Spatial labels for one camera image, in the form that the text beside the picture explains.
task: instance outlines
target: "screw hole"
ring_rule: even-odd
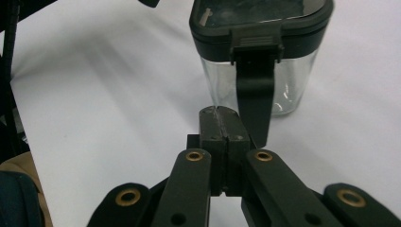
[[[364,207],[366,206],[366,200],[363,199],[357,192],[349,189],[341,189],[337,192],[337,197],[339,199],[354,207]]]
[[[186,159],[189,161],[199,161],[200,159],[203,158],[203,154],[197,152],[197,151],[192,151],[186,154]]]
[[[186,217],[183,214],[174,214],[173,216],[171,216],[171,223],[173,225],[183,225],[186,223]]]
[[[322,221],[321,218],[317,217],[313,214],[305,214],[305,220],[312,225],[321,225]]]
[[[261,151],[261,152],[256,153],[256,158],[259,161],[268,162],[273,159],[273,156],[271,156],[269,153],[267,153],[265,151]]]
[[[127,188],[120,191],[115,197],[115,203],[119,206],[131,206],[141,198],[141,193],[136,188]]]

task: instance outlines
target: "dark fabric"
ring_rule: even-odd
[[[23,173],[0,171],[0,227],[42,227],[38,192]]]

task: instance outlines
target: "plastic container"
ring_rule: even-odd
[[[258,147],[271,115],[293,112],[331,0],[196,0],[190,26],[216,106],[239,112]]]

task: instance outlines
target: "transparent container wall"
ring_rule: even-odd
[[[302,58],[281,60],[275,64],[272,115],[288,114],[297,108],[317,52],[318,50],[315,50]],[[214,104],[238,111],[235,66],[229,62],[212,62],[205,59],[201,61]]]

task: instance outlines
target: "black lid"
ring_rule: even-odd
[[[241,39],[277,37],[283,58],[294,59],[318,48],[332,10],[332,0],[196,0],[189,24],[209,61],[228,61],[233,34],[243,31]]]

